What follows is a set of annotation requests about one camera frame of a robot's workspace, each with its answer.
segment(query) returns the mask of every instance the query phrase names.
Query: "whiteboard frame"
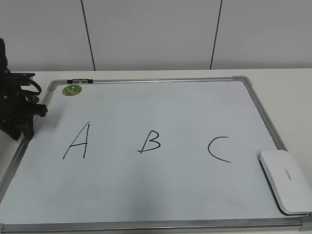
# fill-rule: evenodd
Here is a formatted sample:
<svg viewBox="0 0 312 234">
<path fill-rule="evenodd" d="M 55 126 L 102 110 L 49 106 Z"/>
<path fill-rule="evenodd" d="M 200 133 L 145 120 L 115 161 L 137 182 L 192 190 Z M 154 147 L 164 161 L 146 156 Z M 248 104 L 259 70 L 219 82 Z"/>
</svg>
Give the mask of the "whiteboard frame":
<svg viewBox="0 0 312 234">
<path fill-rule="evenodd" d="M 266 125 L 276 147 L 287 150 L 277 133 L 268 114 L 257 97 L 251 82 L 247 77 L 233 76 L 222 78 L 171 78 L 171 79 L 72 79 L 54 80 L 48 87 L 42 103 L 48 104 L 55 88 L 66 84 L 119 84 L 119 83 L 153 83 L 153 82 L 209 82 L 209 81 L 239 81 L 242 82 L 253 100 L 261 118 Z M 40 117 L 35 118 L 34 127 L 38 125 Z M 20 162 L 27 149 L 29 141 L 22 139 L 12 161 L 10 162 L 2 180 L 0 181 L 0 202 L 4 197 Z M 53 223 L 53 224 L 1 224 L 1 233 L 51 233 L 51 232 L 93 232 L 106 233 L 193 233 L 216 231 L 264 231 L 264 230 L 312 230 L 312 216 L 289 218 L 262 219 L 217 219 L 217 220 L 183 220 L 183 221 L 140 221 L 140 222 L 97 222 L 97 223 Z"/>
</svg>

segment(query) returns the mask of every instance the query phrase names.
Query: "white wall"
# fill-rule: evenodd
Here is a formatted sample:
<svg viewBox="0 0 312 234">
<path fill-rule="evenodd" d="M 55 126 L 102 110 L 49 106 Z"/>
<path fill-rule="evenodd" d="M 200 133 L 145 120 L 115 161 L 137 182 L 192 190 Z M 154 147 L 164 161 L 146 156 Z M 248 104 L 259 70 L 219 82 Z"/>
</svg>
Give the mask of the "white wall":
<svg viewBox="0 0 312 234">
<path fill-rule="evenodd" d="M 97 70 L 209 69 L 221 0 L 83 0 Z M 311 68 L 312 0 L 223 0 L 213 69 Z M 92 70 L 80 0 L 0 0 L 12 71 Z"/>
<path fill-rule="evenodd" d="M 311 0 L 223 0 L 213 69 L 311 67 Z"/>
<path fill-rule="evenodd" d="M 92 70 L 80 0 L 0 0 L 11 71 Z"/>
<path fill-rule="evenodd" d="M 84 0 L 97 70 L 208 69 L 220 0 Z"/>
</svg>

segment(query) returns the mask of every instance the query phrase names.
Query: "white eraser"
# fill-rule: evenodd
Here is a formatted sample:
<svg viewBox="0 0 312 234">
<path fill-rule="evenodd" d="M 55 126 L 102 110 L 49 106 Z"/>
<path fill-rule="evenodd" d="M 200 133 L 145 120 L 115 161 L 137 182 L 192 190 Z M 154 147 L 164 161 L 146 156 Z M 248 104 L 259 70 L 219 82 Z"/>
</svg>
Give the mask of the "white eraser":
<svg viewBox="0 0 312 234">
<path fill-rule="evenodd" d="M 282 212 L 312 213 L 312 191 L 293 156 L 283 150 L 265 150 L 260 161 Z"/>
</svg>

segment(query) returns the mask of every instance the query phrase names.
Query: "white table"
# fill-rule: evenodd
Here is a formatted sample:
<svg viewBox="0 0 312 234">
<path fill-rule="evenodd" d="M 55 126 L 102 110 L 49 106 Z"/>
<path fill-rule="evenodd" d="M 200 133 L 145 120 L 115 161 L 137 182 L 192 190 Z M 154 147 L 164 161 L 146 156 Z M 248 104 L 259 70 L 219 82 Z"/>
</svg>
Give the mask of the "white table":
<svg viewBox="0 0 312 234">
<path fill-rule="evenodd" d="M 295 157 L 312 187 L 312 69 L 255 69 L 255 70 L 185 70 L 185 71 L 106 71 L 106 72 L 35 72 L 42 87 L 43 98 L 49 83 L 55 79 L 150 79 L 204 78 L 247 76 L 265 110 Z M 19 142 L 0 132 L 0 178 L 12 159 Z"/>
</svg>

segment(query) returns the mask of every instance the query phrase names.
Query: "metal corner bracket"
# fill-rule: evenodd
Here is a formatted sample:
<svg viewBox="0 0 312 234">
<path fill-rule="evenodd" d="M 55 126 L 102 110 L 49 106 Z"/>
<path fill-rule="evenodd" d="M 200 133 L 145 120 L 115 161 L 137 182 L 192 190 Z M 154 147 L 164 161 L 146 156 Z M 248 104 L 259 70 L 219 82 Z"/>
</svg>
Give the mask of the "metal corner bracket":
<svg viewBox="0 0 312 234">
<path fill-rule="evenodd" d="M 252 86 L 252 83 L 250 82 L 249 78 L 246 76 L 233 76 L 232 79 L 235 81 L 241 81 L 246 86 Z"/>
</svg>

